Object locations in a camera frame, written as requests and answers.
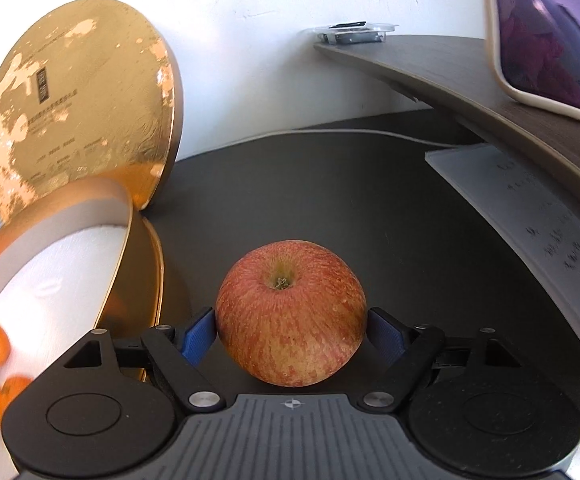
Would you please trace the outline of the red apple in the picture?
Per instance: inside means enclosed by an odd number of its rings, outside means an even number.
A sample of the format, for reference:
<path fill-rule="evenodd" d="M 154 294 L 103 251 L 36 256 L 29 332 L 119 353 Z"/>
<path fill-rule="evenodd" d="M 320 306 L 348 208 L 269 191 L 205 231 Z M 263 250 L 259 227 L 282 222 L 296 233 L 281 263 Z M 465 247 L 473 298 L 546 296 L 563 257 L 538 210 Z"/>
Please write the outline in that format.
<path fill-rule="evenodd" d="M 248 252 L 221 283 L 218 335 L 231 359 L 279 387 L 307 387 L 352 359 L 365 337 L 367 301 L 352 269 L 307 240 Z"/>

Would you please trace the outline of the round gold box base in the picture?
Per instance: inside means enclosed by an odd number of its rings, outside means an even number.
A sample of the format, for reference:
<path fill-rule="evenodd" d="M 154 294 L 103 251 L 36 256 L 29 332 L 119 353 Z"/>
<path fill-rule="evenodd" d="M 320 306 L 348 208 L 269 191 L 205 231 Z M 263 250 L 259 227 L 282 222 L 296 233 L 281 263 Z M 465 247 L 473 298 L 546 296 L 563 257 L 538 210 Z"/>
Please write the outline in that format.
<path fill-rule="evenodd" d="M 161 242 L 121 184 L 86 178 L 40 198 L 0 228 L 0 385 L 37 377 L 94 328 L 140 334 L 160 321 L 163 289 Z"/>

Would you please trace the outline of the white paper sheet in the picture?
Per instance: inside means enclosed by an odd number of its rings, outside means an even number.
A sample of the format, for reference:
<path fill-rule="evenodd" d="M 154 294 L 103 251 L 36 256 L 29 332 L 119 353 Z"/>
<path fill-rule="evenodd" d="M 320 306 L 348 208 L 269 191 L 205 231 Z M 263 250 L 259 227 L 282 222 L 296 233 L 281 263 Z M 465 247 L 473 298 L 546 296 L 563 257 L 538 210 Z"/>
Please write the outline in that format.
<path fill-rule="evenodd" d="M 580 218 L 490 144 L 432 151 L 425 160 L 514 250 L 580 340 Z"/>

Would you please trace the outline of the round gold box lid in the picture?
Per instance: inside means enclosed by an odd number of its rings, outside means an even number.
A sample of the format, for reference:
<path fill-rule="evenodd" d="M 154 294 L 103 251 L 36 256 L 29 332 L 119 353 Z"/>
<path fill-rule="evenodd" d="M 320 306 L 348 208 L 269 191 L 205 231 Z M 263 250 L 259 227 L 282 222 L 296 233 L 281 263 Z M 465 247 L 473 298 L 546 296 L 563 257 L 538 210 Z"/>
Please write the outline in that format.
<path fill-rule="evenodd" d="M 90 176 L 122 183 L 143 210 L 181 133 L 183 82 L 164 36 L 127 3 L 66 3 L 0 66 L 0 222 Z"/>

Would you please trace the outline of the dark wooden shelf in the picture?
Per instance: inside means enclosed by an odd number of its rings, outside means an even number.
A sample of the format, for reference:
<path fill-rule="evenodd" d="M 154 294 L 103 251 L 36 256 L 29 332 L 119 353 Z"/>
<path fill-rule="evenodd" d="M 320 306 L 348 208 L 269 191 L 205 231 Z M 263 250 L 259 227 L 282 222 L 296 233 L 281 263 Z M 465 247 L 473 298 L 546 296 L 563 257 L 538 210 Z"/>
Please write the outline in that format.
<path fill-rule="evenodd" d="M 409 98 L 467 119 L 485 139 L 525 157 L 580 203 L 580 122 L 507 96 L 488 67 L 483 40 L 398 35 L 315 49 Z"/>

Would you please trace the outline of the tablet with cream case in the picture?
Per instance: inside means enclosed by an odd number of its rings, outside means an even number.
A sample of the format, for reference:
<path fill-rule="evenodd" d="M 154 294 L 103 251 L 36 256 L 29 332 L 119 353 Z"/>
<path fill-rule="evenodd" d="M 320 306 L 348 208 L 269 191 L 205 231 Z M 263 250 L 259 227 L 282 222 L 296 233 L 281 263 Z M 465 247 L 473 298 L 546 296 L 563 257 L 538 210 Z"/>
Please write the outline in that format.
<path fill-rule="evenodd" d="M 486 52 L 512 99 L 580 122 L 580 0 L 484 0 Z"/>

